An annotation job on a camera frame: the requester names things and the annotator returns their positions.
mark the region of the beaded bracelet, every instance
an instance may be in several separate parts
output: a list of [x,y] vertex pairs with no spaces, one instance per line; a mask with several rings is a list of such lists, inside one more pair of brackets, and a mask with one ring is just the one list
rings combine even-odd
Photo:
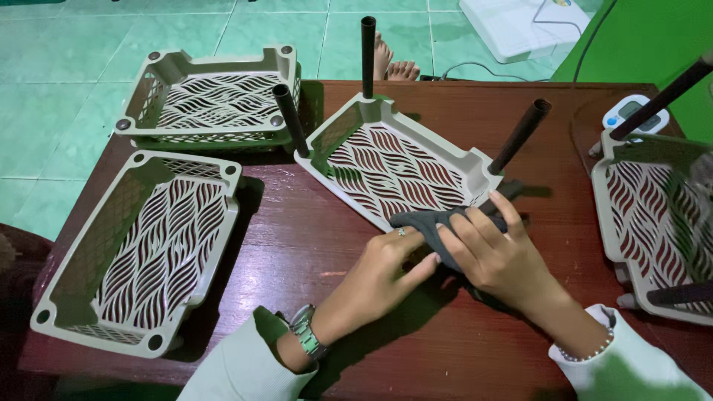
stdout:
[[596,350],[594,352],[594,355],[589,355],[586,358],[573,357],[572,355],[567,354],[561,347],[557,347],[557,349],[560,351],[560,354],[562,354],[562,356],[565,358],[565,360],[567,360],[569,362],[583,362],[586,360],[590,360],[590,359],[594,358],[595,356],[599,355],[602,351],[604,351],[609,346],[609,344],[611,344],[612,341],[614,340],[614,328],[607,327],[607,331],[609,332],[610,338],[607,339],[606,345],[600,345],[599,350]]

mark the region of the green tiled floor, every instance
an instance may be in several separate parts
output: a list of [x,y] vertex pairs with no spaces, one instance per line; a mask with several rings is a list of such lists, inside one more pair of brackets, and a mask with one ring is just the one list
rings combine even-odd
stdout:
[[[255,55],[265,44],[292,44],[303,78],[359,79],[359,20],[374,15],[395,59],[415,60],[428,74],[480,61],[544,79],[565,56],[498,64],[458,0],[25,2],[0,0],[0,223],[51,240],[151,51]],[[602,0],[577,2],[593,15]],[[499,79],[477,66],[449,76]]]

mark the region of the wave pattern cutout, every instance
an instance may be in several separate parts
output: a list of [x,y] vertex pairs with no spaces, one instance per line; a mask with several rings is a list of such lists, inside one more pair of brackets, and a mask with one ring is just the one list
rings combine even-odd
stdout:
[[463,177],[384,127],[361,127],[328,159],[329,180],[376,217],[472,205]]
[[[636,260],[656,288],[713,279],[713,207],[671,168],[619,162],[607,170],[614,224],[624,258]],[[713,303],[675,305],[713,313]]]
[[[272,87],[279,83],[280,79],[274,74],[189,77],[169,90],[157,127],[186,129],[262,125],[268,116],[279,111],[272,96]],[[261,133],[231,135],[231,138],[241,141],[264,139]]]
[[156,186],[97,290],[97,316],[151,330],[187,301],[225,217],[224,192],[183,177]]

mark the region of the green wall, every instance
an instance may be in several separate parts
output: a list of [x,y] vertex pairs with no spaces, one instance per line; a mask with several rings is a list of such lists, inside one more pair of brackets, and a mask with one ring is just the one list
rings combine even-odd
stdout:
[[[572,81],[582,50],[610,4],[604,0],[553,81]],[[653,82],[662,89],[711,47],[713,0],[619,0],[587,51],[577,81]],[[711,85],[713,73],[669,107],[689,139],[713,142]]]

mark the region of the white sleeve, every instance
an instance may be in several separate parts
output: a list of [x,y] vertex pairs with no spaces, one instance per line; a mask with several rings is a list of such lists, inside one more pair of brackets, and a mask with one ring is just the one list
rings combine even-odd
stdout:
[[287,324],[266,312],[263,307],[256,309],[242,326],[215,346],[188,380],[179,401],[297,399],[317,370],[296,375],[275,359],[267,338],[260,335],[263,330],[259,332],[257,326],[265,320],[270,320],[265,325],[272,327],[275,320],[285,327]]
[[616,309],[597,304],[586,310],[599,323],[614,327],[612,343],[583,362],[568,362],[554,345],[548,353],[580,400],[713,400],[669,355],[644,341]]

